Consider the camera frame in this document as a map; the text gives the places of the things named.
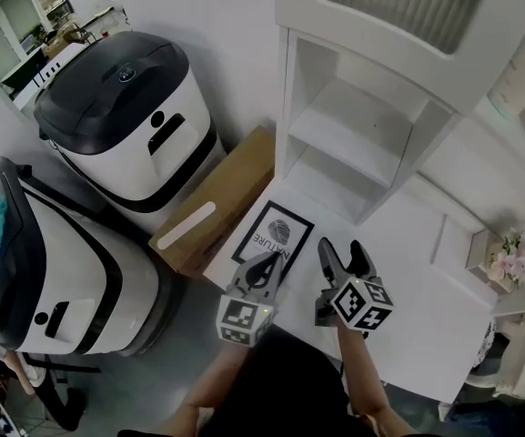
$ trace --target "fingerprint logo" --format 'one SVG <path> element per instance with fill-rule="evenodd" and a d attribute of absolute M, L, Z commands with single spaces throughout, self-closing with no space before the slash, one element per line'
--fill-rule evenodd
<path fill-rule="evenodd" d="M 288 237 L 290 237 L 290 228 L 284 220 L 274 220 L 268 225 L 268 232 L 270 237 L 278 244 L 287 244 Z"/>

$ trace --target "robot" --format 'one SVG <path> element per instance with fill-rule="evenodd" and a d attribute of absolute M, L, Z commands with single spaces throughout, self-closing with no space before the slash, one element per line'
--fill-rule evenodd
<path fill-rule="evenodd" d="M 318 258 L 330 288 L 315 302 L 315 325 L 335 327 L 339 316 L 348 328 L 365 338 L 391 314 L 394 305 L 383 287 L 369 255 L 351 243 L 351 262 L 345 269 L 326 238 L 318 243 Z M 278 314 L 276 295 L 283 257 L 278 252 L 260 254 L 241 264 L 222 295 L 217 310 L 220 339 L 254 346 Z"/>

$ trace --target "picture frame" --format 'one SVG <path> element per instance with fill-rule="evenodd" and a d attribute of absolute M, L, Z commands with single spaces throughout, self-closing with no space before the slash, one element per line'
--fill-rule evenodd
<path fill-rule="evenodd" d="M 314 227 L 314 223 L 269 200 L 240 241 L 232 260 L 242 264 L 257 254 L 276 250 L 286 260 L 280 277 L 283 280 Z"/>

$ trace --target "shelf compartment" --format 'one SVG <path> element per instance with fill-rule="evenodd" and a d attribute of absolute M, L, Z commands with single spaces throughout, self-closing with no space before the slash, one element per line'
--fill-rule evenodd
<path fill-rule="evenodd" d="M 361 212 L 385 189 L 333 157 L 307 146 L 288 172 L 287 183 L 307 198 L 357 223 Z"/>
<path fill-rule="evenodd" d="M 410 131 L 411 123 L 397 110 L 333 78 L 288 133 L 389 188 Z"/>

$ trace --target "cardboard box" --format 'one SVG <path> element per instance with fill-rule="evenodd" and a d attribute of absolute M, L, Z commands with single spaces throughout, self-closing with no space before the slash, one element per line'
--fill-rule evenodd
<path fill-rule="evenodd" d="M 263 127 L 252 131 L 156 232 L 149 241 L 151 248 L 176 272 L 203 279 L 209 262 L 273 178 L 274 147 L 272 132 Z M 210 202 L 215 210 L 183 233 L 191 216 L 213 208 Z M 179 232 L 182 235 L 175 239 Z M 165 235 L 174 241 L 159 249 L 157 242 Z"/>

